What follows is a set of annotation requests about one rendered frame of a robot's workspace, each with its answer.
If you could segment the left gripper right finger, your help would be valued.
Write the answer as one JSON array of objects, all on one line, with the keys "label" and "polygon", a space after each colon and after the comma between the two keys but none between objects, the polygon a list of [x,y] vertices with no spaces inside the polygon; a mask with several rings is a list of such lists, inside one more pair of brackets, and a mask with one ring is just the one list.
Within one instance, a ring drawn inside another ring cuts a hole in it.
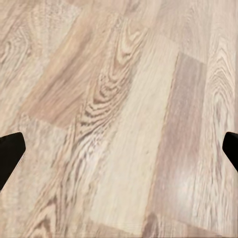
[{"label": "left gripper right finger", "polygon": [[227,132],[222,149],[238,171],[238,133]]}]

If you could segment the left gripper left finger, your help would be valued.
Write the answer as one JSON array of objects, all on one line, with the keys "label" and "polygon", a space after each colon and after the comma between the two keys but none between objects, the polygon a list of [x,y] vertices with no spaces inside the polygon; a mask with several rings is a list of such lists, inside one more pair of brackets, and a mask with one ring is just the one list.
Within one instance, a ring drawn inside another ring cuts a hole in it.
[{"label": "left gripper left finger", "polygon": [[21,132],[0,137],[0,191],[26,151]]}]

